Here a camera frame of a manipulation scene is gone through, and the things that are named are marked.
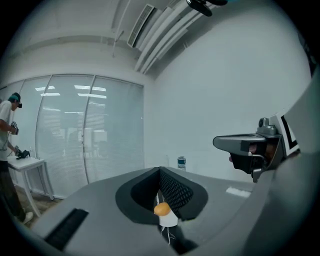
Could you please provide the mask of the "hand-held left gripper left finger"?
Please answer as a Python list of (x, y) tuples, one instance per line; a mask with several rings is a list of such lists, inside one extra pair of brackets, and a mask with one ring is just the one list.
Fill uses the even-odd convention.
[(90, 183), (47, 210), (32, 226), (42, 239), (74, 209), (87, 212), (62, 250), (67, 256), (176, 256), (158, 230), (159, 217), (137, 204), (132, 186), (156, 168)]

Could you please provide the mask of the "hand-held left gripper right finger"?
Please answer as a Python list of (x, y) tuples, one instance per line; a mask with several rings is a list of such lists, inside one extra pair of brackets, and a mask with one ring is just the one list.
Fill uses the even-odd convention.
[(160, 167), (161, 184), (192, 193), (179, 208), (175, 239), (159, 256), (245, 256), (245, 245), (261, 211), (260, 183), (212, 178)]

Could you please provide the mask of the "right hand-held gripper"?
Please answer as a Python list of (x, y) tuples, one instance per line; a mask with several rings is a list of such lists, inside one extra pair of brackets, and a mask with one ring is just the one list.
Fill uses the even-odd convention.
[(248, 152), (252, 144), (252, 155), (230, 153), (229, 161), (236, 170), (252, 174), (255, 183), (263, 172), (275, 170), (284, 160), (300, 152), (283, 114), (261, 118), (256, 133), (216, 136), (212, 144), (226, 152)]

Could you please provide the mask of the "white plate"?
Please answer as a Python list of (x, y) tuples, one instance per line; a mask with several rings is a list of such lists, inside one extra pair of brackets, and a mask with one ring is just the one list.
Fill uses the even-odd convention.
[(172, 210), (167, 215), (159, 216), (159, 225), (166, 228), (175, 227), (178, 225), (178, 217)]

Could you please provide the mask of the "orange egg-shaped object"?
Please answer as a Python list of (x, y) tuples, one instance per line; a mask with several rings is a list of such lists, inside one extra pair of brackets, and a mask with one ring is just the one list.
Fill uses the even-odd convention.
[(168, 203), (161, 202), (154, 207), (153, 212), (155, 215), (157, 215), (159, 217), (164, 217), (164, 216), (167, 216), (171, 212), (171, 208), (168, 205)]

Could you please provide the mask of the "frosted glass partition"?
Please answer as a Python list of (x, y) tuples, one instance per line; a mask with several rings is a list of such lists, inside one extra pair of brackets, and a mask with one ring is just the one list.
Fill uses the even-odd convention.
[(0, 101), (19, 93), (11, 115), (13, 145), (44, 160), (53, 195), (144, 167), (141, 85), (96, 75), (57, 74), (0, 89)]

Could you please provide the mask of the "white table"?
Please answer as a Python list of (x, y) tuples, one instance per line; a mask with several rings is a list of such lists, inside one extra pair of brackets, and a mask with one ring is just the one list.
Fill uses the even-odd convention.
[(43, 180), (44, 180), (44, 185), (45, 185), (44, 187), (48, 192), (49, 198), (53, 201), (54, 200), (53, 190), (50, 185), (50, 180), (48, 177), (48, 172), (47, 172), (45, 160), (44, 159), (37, 159), (34, 157), (26, 157), (26, 158), (22, 158), (22, 159), (17, 159), (16, 156), (9, 156), (7, 158), (7, 160), (8, 160), (8, 167), (9, 168), (21, 173), (22, 178), (23, 178), (23, 188), (26, 193), (27, 199), (28, 199), (30, 205), (32, 206), (37, 217), (40, 217), (41, 213), (40, 213), (38, 207), (36, 206), (36, 203), (33, 200), (33, 197), (31, 194), (31, 188), (30, 188), (28, 181), (27, 181), (27, 172), (32, 169), (35, 169), (35, 168), (41, 169)]

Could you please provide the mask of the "black object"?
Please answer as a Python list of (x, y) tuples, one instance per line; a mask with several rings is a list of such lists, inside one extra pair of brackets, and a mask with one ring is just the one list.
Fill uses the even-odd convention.
[(17, 160), (20, 160), (20, 159), (25, 159), (27, 157), (30, 157), (30, 152), (28, 150), (24, 150), (24, 151), (21, 151), (20, 149), (17, 150)]

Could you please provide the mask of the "ceiling air vent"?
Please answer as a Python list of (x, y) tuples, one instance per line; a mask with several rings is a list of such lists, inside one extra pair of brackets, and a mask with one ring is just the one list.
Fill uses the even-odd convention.
[(147, 23), (148, 19), (152, 16), (152, 14), (157, 10), (153, 5), (146, 4), (143, 10), (141, 11), (139, 17), (137, 18), (130, 34), (127, 39), (127, 45), (131, 48), (134, 48), (138, 37), (142, 31), (142, 28)]

